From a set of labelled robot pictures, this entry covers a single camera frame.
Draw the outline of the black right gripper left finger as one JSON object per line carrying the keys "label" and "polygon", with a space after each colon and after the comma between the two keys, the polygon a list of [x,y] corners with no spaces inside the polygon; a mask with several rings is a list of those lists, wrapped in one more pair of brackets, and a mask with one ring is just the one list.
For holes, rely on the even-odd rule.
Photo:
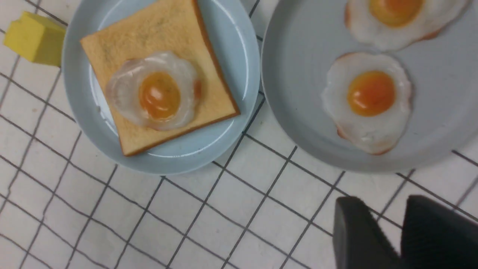
{"label": "black right gripper left finger", "polygon": [[337,269],[399,269],[401,260],[357,197],[339,197],[333,219],[333,252]]}

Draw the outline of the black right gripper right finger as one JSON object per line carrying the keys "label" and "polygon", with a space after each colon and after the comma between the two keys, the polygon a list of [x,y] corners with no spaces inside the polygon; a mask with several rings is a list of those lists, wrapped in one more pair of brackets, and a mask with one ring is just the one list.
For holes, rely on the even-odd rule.
{"label": "black right gripper right finger", "polygon": [[411,195],[400,247],[408,269],[476,269],[478,226],[425,196]]}

